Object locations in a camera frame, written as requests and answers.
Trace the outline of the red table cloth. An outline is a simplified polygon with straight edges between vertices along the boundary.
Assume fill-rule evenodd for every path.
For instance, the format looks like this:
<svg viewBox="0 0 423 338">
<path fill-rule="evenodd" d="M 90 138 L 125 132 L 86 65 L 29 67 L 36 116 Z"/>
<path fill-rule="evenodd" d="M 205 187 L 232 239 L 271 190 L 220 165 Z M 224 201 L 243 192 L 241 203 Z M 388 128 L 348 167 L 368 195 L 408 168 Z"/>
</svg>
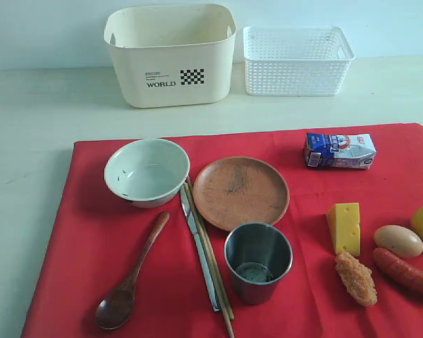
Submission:
<svg viewBox="0 0 423 338">
<path fill-rule="evenodd" d="M 423 206 L 423 127 L 417 123 L 342 127 L 372 136 L 368 170 L 311 169 L 304 130 L 179 137 L 191 178 L 224 156 L 262 159 L 281 172 L 291 198 L 279 229 L 293 246 L 293 267 L 272 299 L 245 305 L 229 292 L 237 337 L 423 337 L 423 297 L 378 270 L 376 305 L 365 308 L 346 292 L 335 270 L 326 212 L 336 203 L 360 205 L 362 254 L 372 266 L 373 234 L 406 226 Z M 94 320 L 99 302 L 135 264 L 158 208 L 140 209 L 113 195 L 104 166 L 122 139 L 76 142 L 24 337 L 225 337 L 212 310 L 194 241 L 179 198 L 137 280 L 137 302 L 120 329 Z"/>
</svg>

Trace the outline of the silver table knife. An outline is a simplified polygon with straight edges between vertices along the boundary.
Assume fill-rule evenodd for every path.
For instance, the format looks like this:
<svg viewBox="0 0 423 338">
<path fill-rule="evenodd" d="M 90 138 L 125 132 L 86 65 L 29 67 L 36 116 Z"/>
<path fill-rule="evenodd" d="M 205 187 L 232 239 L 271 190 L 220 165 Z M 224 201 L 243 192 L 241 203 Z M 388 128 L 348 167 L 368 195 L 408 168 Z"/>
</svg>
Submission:
<svg viewBox="0 0 423 338">
<path fill-rule="evenodd" d="M 202 245 L 202 241 L 200 239 L 200 235 L 198 233 L 198 229 L 196 226 L 196 222 L 194 216 L 192 214 L 192 209 L 190 206 L 190 202 L 188 200 L 188 195 L 186 192 L 187 184 L 184 182 L 182 187 L 180 188 L 180 202 L 183 209 L 183 213 L 185 215 L 185 219 L 187 221 L 188 227 L 190 228 L 191 234 L 193 239 L 195 240 L 195 246 L 197 248 L 197 253 L 200 260 L 200 265 L 202 268 L 202 272 L 204 275 L 204 281 L 207 286 L 207 291 L 209 293 L 209 299 L 211 301 L 211 306 L 214 311 L 220 311 L 221 307 L 219 304 L 219 300 L 217 297 L 217 293 L 215 290 L 215 286 L 212 280 L 212 275 L 209 269 L 209 264 L 207 262 L 207 258 L 205 256 L 204 247 Z"/>
</svg>

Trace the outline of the red sausage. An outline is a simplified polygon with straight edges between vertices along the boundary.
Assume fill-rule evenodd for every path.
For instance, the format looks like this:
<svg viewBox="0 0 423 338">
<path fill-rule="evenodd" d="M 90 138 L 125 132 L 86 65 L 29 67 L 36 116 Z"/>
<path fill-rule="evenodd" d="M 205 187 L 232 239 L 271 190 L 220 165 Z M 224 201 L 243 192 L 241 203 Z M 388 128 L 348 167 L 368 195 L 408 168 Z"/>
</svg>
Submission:
<svg viewBox="0 0 423 338">
<path fill-rule="evenodd" d="M 393 281 L 423 296 L 423 271 L 405 262 L 385 248 L 372 253 L 375 265 Z"/>
</svg>

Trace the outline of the brown egg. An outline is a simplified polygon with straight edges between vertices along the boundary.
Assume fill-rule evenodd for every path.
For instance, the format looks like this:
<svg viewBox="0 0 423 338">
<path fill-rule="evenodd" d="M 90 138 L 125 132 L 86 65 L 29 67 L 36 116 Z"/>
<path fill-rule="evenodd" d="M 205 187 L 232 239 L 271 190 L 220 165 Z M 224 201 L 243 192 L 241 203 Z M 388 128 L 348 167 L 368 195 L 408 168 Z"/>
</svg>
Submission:
<svg viewBox="0 0 423 338">
<path fill-rule="evenodd" d="M 384 225 L 374 233 L 378 247 L 385 248 L 401 258 L 418 257 L 423 252 L 423 242 L 412 230 L 399 225 Z"/>
</svg>

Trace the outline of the dark wooden spoon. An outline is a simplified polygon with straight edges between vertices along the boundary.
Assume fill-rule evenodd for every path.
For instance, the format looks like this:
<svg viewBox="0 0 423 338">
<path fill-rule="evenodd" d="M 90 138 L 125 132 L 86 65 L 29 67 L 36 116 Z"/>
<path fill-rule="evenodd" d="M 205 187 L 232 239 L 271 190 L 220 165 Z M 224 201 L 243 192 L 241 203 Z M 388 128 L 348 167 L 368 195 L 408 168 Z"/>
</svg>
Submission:
<svg viewBox="0 0 423 338">
<path fill-rule="evenodd" d="M 99 303 L 95 312 L 96 324 L 103 330 L 115 330 L 129 320 L 135 308 L 137 278 L 149 250 L 167 224 L 171 214 L 162 211 L 154 220 L 151 232 L 131 273 Z"/>
</svg>

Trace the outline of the wooden chopstick left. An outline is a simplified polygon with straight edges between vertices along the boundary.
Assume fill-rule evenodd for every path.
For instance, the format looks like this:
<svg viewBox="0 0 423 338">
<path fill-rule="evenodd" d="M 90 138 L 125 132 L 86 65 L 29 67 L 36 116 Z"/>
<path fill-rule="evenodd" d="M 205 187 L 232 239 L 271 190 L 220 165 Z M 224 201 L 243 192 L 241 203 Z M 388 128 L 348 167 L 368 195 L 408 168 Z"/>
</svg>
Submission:
<svg viewBox="0 0 423 338">
<path fill-rule="evenodd" d="M 192 209 L 192 214 L 194 216 L 200 238 L 201 238 L 202 243 L 204 245 L 205 255 L 207 257 L 207 262 L 209 263 L 209 268 L 210 268 L 210 272 L 211 272 L 211 278 L 213 280 L 215 290 L 216 290 L 216 293 L 217 293 L 217 296 L 218 296 L 219 304 L 221 306 L 221 312 L 223 314 L 224 321 L 225 321 L 225 324 L 226 324 L 226 328 L 228 330 L 228 336 L 231 337 L 231 338 L 234 338 L 235 336 L 234 336 L 233 328 L 232 328 L 232 324 L 231 324 L 230 313 L 229 313 L 229 310 L 226 307 L 226 303 L 225 303 L 224 298 L 223 298 L 222 288 L 221 288 L 221 285 L 219 284 L 216 266 L 213 263 L 211 249 L 207 245 L 205 230 L 204 230 L 204 227 L 202 226 L 202 224 L 200 222 L 198 213 L 195 210 L 194 203 L 193 203 L 193 200 L 192 200 L 192 195 L 191 195 L 190 189 L 189 189 L 189 184 L 187 182 L 185 182 L 184 187 L 185 187 L 185 192 L 186 192 L 186 195 L 187 195 L 187 198 L 188 198 L 188 202 L 189 202 L 190 207 Z"/>
</svg>

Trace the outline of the stainless steel cup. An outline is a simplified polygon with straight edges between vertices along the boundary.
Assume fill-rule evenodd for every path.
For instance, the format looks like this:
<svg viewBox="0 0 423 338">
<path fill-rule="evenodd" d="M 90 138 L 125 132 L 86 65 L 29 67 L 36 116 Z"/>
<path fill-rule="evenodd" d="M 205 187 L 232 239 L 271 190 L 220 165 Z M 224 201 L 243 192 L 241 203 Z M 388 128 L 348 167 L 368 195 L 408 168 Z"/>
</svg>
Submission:
<svg viewBox="0 0 423 338">
<path fill-rule="evenodd" d="M 277 227 L 262 222 L 243 223 L 224 244 L 231 286 L 249 305 L 267 302 L 293 265 L 293 248 Z"/>
</svg>

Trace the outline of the pale green ceramic bowl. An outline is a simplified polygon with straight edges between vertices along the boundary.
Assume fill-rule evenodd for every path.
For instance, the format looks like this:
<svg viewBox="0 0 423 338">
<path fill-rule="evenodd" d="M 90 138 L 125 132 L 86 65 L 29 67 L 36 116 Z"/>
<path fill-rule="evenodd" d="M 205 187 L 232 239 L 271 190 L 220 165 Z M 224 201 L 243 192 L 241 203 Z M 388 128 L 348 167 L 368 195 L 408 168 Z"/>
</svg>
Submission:
<svg viewBox="0 0 423 338">
<path fill-rule="evenodd" d="M 190 172 L 187 152 L 167 139 L 140 139 L 107 161 L 104 181 L 116 196 L 138 208 L 161 206 L 179 192 Z"/>
</svg>

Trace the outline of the brown wooden plate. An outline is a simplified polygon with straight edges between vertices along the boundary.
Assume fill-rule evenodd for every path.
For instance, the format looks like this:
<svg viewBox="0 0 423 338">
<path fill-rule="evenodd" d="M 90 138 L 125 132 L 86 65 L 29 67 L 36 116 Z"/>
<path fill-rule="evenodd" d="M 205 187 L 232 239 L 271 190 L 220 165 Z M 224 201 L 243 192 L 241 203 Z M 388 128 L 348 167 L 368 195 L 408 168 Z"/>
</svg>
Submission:
<svg viewBox="0 0 423 338">
<path fill-rule="evenodd" d="M 229 156 L 210 163 L 197 176 L 192 196 L 208 223 L 229 232 L 248 222 L 274 225 L 290 203 L 282 174 L 248 156 Z"/>
</svg>

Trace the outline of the fried chicken nugget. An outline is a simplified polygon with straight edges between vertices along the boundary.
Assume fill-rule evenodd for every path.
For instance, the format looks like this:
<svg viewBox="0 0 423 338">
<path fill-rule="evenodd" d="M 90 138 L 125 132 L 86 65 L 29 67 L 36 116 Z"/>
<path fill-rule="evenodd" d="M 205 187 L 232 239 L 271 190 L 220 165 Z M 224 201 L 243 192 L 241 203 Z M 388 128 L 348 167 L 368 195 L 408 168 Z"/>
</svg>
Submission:
<svg viewBox="0 0 423 338">
<path fill-rule="evenodd" d="M 372 271 L 348 252 L 335 257 L 336 271 L 346 291 L 361 306 L 373 306 L 377 302 L 377 291 Z"/>
</svg>

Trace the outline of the white perforated plastic basket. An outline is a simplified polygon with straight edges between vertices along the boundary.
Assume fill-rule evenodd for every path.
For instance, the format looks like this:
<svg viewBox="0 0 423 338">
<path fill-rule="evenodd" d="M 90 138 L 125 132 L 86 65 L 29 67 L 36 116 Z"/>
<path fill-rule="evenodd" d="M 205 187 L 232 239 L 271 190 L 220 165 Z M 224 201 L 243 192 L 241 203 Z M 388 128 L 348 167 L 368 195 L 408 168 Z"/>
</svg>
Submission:
<svg viewBox="0 0 423 338">
<path fill-rule="evenodd" d="M 253 96 L 337 95 L 355 58 L 336 26 L 248 26 L 243 49 L 245 89 Z"/>
</svg>

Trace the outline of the cream plastic bin WORLD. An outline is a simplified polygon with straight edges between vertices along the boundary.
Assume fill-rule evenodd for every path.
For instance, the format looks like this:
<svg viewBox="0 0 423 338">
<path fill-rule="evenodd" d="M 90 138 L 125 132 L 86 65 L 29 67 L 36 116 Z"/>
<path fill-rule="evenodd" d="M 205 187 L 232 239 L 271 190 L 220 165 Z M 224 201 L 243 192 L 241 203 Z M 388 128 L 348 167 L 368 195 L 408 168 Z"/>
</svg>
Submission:
<svg viewBox="0 0 423 338">
<path fill-rule="evenodd" d="M 162 4 L 112 13 L 104 28 L 123 98 L 137 108 L 208 104 L 231 88 L 236 26 L 219 4 Z"/>
</svg>

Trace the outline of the yellow cheese wedge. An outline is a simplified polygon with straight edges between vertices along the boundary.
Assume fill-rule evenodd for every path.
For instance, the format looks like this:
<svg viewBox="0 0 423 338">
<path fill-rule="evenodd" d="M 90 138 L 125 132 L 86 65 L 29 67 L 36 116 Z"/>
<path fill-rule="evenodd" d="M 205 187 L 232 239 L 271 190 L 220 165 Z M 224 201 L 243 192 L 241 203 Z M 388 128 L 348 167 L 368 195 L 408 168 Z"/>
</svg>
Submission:
<svg viewBox="0 0 423 338">
<path fill-rule="evenodd" d="M 361 254 L 360 205 L 334 204 L 326 213 L 335 254 L 348 252 L 354 257 Z"/>
</svg>

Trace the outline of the blue white milk carton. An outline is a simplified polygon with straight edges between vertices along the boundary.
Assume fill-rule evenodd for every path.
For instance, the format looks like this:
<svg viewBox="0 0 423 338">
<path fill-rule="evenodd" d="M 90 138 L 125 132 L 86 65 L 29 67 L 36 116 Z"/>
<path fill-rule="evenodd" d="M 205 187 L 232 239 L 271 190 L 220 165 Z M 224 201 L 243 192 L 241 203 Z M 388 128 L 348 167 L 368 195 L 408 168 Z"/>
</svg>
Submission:
<svg viewBox="0 0 423 338">
<path fill-rule="evenodd" d="M 311 168 L 368 169 L 375 155 L 369 134 L 306 134 L 304 156 L 306 165 Z"/>
</svg>

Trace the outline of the wooden chopstick right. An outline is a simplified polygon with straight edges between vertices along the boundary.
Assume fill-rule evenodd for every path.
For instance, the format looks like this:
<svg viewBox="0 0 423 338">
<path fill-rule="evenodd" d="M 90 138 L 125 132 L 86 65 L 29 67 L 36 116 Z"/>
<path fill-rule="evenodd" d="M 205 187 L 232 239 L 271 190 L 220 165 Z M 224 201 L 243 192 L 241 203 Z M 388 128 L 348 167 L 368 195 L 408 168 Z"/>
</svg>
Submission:
<svg viewBox="0 0 423 338">
<path fill-rule="evenodd" d="M 191 183 L 190 177 L 187 177 L 186 182 L 189 184 L 190 193 L 192 195 L 192 183 Z M 232 311 L 232 308 L 231 308 L 230 301 L 228 300 L 226 289 L 225 289 L 224 284 L 223 284 L 222 276 L 221 276 L 221 273 L 220 273 L 220 270 L 219 270 L 219 266 L 218 266 L 218 263 L 217 263 L 217 260 L 216 260 L 215 254 L 214 254 L 214 250 L 213 250 L 213 247 L 212 247 L 212 243 L 211 243 L 209 234 L 208 234 L 207 229 L 205 227 L 204 220 L 202 219 L 202 216 L 200 215 L 199 211 L 197 210 L 197 207 L 195 205 L 193 196 L 192 196 L 192 200 L 193 200 L 193 203 L 194 203 L 195 210 L 198 213 L 200 222 L 201 222 L 201 224 L 202 224 L 202 226 L 204 227 L 204 230 L 205 230 L 205 236 L 206 236 L 207 245 L 211 249 L 211 257 L 213 259 L 213 263 L 216 266 L 216 271 L 217 271 L 217 275 L 218 275 L 218 279 L 219 279 L 219 284 L 221 285 L 221 288 L 222 288 L 222 294 L 223 294 L 224 301 L 226 303 L 226 307 L 227 307 L 227 309 L 229 310 L 229 313 L 230 313 L 230 319 L 231 320 L 234 320 L 234 314 L 233 314 L 233 311 Z"/>
</svg>

